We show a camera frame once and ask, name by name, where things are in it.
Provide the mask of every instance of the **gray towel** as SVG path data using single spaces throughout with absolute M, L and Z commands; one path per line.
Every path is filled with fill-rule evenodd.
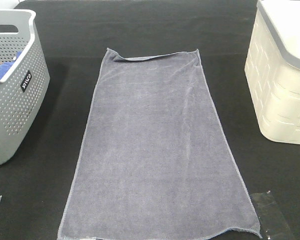
M 123 58 L 108 49 L 59 240 L 260 236 L 199 51 Z

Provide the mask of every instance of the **table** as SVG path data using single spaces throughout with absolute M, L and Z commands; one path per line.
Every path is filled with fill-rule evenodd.
M 244 64 L 255 0 L 25 1 L 50 73 L 41 109 L 0 166 L 0 240 L 53 240 L 69 194 L 106 48 L 122 56 L 199 49 L 228 143 L 249 193 L 271 190 L 300 240 L 300 145 L 259 131 Z M 216 240 L 257 240 L 226 232 Z

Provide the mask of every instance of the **black cloth surface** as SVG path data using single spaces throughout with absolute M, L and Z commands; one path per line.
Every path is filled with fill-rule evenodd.
M 69 194 L 106 47 L 139 57 L 199 49 L 230 148 L 249 193 L 271 190 L 300 240 L 300 145 L 259 131 L 244 64 L 255 0 L 25 1 L 50 73 L 41 109 L 0 166 L 0 240 L 53 240 Z M 256 240 L 245 232 L 214 239 Z

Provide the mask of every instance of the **basket hole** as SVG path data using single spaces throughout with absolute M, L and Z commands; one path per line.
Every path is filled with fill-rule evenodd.
M 19 32 L 19 30 L 18 30 L 18 28 L 16 27 L 16 26 L 14 26 L 14 25 L 1 25 L 0 24 L 0 33 L 17 33 L 17 32 Z

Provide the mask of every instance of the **white plastic bin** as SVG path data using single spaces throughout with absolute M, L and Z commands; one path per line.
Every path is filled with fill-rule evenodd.
M 300 1 L 258 2 L 245 73 L 262 134 L 300 144 Z
M 0 79 L 0 164 L 9 160 L 30 128 L 50 77 L 31 10 L 0 10 L 0 25 L 18 32 L 0 32 L 0 62 L 20 56 Z

